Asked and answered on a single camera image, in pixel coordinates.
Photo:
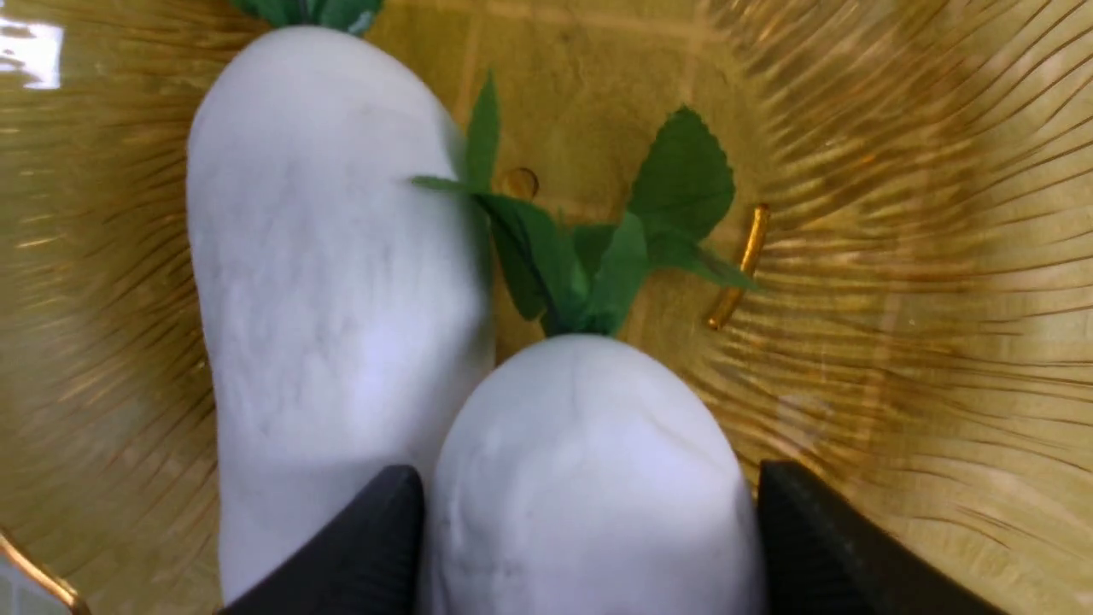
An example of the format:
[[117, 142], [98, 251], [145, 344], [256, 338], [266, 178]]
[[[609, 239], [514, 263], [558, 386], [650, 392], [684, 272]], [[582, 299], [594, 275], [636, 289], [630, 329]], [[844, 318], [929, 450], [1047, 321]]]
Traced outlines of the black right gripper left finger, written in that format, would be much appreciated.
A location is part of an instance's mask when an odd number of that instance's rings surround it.
[[389, 465], [303, 548], [222, 614], [412, 614], [426, 499], [418, 470]]

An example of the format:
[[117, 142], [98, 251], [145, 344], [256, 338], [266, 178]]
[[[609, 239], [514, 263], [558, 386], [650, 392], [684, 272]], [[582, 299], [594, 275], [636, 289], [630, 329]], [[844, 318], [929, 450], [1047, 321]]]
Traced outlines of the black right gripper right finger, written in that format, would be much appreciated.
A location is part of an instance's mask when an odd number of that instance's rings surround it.
[[999, 614], [796, 460], [763, 460], [757, 515], [773, 614]]

